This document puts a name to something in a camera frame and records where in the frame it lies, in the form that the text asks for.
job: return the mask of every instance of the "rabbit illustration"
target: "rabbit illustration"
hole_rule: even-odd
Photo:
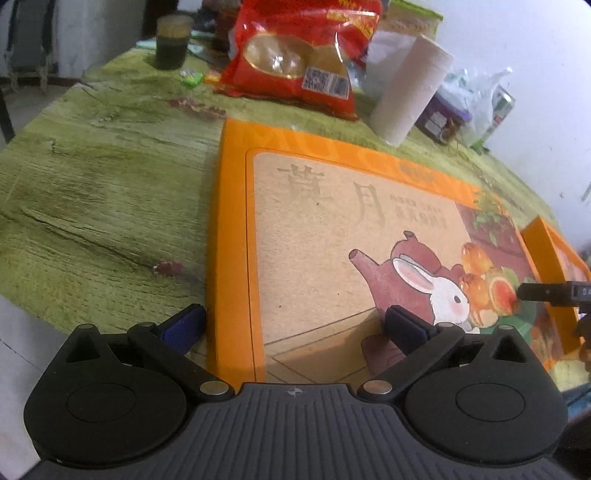
[[[400,255],[392,259],[392,262],[398,275],[408,285],[429,295],[435,324],[452,322],[466,332],[480,332],[468,322],[470,303],[454,282],[445,277],[435,277],[408,255]]]

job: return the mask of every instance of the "qr code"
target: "qr code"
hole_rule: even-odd
[[[349,79],[320,69],[308,67],[301,87],[344,100],[349,98]]]

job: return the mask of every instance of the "ribbed gray surface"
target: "ribbed gray surface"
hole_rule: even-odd
[[[84,471],[42,462],[24,480],[568,478],[549,460],[506,469],[456,463],[415,440],[391,407],[361,402],[344,385],[298,388],[247,384],[230,401],[199,407],[175,441],[133,465]]]

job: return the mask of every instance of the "green tablecloth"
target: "green tablecloth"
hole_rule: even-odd
[[[131,50],[90,72],[0,154],[0,294],[69,332],[92,322],[120,332],[204,302],[207,221],[223,121],[172,108],[186,94],[178,72]],[[207,71],[190,57],[187,67]],[[191,96],[228,116],[342,140],[451,174],[499,195],[517,225],[542,214],[540,198],[502,163],[433,144],[413,131],[399,148],[363,122],[293,106]],[[359,110],[367,114],[363,100]],[[156,274],[161,262],[183,265]]]

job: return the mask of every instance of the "can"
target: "can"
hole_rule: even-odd
[[[507,115],[513,110],[514,106],[515,99],[501,85],[498,85],[495,93],[492,95],[492,125],[486,130],[482,138],[472,145],[474,150],[478,153],[484,151],[484,142],[499,128],[499,125],[507,118]]]

